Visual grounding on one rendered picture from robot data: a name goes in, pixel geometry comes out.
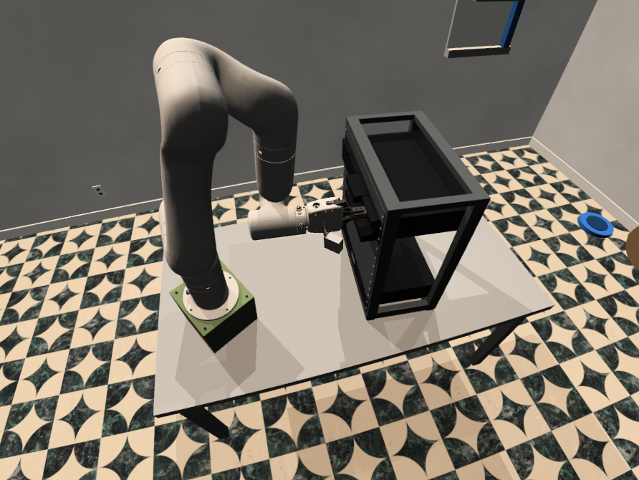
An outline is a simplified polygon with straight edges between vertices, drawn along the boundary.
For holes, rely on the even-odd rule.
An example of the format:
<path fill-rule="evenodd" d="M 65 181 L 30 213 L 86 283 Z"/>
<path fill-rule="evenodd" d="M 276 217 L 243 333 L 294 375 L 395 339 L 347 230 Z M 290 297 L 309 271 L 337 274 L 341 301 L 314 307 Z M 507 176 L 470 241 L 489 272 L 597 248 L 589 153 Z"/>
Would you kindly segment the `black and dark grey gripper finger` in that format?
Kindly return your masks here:
<path fill-rule="evenodd" d="M 329 205 L 338 205 L 338 206 L 342 206 L 343 207 L 343 216 L 364 216 L 367 215 L 367 211 L 365 209 L 364 206 L 360 206 L 360 207 L 351 207 L 347 205 L 347 202 L 345 199 L 342 199 L 340 201 L 335 201 L 333 203 L 329 203 Z"/>
<path fill-rule="evenodd" d="M 346 227 L 346 224 L 347 224 L 349 221 L 352 221 L 353 219 L 366 218 L 366 217 L 367 217 L 367 215 L 364 215 L 364 216 L 353 216 L 353 215 L 351 215 L 351 216 L 343 216 L 343 217 L 344 217 L 344 218 L 343 218 L 343 220 L 342 220 L 342 229 L 344 229 L 344 228 Z"/>

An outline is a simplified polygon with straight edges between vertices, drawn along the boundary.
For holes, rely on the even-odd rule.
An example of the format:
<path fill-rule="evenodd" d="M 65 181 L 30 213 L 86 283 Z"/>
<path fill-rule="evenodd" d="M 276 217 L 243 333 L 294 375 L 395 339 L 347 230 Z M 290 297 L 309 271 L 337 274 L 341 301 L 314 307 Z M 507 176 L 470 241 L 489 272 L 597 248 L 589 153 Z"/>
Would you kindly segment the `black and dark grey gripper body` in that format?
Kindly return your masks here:
<path fill-rule="evenodd" d="M 304 206 L 307 214 L 307 226 L 310 233 L 323 233 L 322 222 L 325 223 L 327 232 L 339 231 L 342 228 L 343 207 L 329 205 L 335 201 L 340 201 L 339 197 L 324 198 L 307 203 Z"/>

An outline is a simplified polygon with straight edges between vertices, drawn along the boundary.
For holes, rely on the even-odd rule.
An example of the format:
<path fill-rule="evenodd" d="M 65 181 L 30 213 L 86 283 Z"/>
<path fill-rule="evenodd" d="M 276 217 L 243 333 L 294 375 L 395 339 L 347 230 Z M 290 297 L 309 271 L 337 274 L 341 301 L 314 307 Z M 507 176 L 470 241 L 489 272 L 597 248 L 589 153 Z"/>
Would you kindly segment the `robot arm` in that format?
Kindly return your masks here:
<path fill-rule="evenodd" d="M 186 285 L 187 311 L 199 320 L 218 320 L 239 299 L 238 284 L 218 257 L 211 204 L 213 162 L 226 142 L 228 114 L 253 129 L 262 196 L 260 209 L 248 214 L 251 238 L 306 234 L 303 205 L 286 206 L 294 180 L 297 101 L 286 85 L 195 39 L 162 43 L 153 74 L 162 131 L 158 218 L 165 259 Z"/>

